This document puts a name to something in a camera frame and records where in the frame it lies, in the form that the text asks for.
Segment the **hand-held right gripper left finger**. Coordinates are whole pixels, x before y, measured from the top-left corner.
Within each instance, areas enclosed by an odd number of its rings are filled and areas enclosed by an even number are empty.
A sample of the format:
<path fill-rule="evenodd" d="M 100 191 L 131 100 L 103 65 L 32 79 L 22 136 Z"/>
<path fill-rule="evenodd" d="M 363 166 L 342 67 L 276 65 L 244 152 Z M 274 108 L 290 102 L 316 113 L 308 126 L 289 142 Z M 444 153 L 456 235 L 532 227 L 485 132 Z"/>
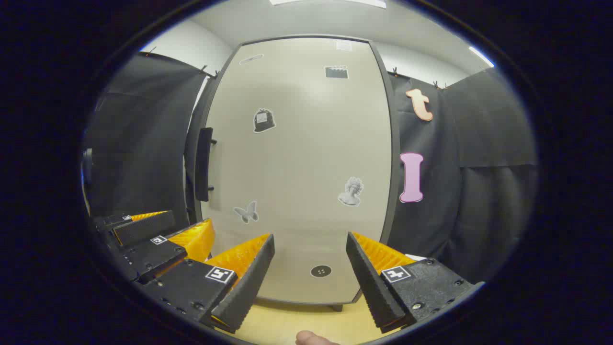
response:
<path fill-rule="evenodd" d="M 251 310 L 273 257 L 274 237 L 266 233 L 206 262 L 181 259 L 140 284 L 140 290 L 184 321 L 234 333 Z"/>

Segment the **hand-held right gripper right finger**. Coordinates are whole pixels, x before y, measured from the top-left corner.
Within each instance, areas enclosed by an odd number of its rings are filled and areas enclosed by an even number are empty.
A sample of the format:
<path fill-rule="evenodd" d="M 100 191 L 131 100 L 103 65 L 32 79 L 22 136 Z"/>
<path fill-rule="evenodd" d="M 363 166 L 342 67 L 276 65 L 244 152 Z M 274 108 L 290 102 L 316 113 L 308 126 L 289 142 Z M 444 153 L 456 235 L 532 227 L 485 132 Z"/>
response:
<path fill-rule="evenodd" d="M 374 323 L 382 333 L 417 328 L 463 304 L 482 288 L 435 258 L 416 260 L 350 232 L 346 253 Z"/>

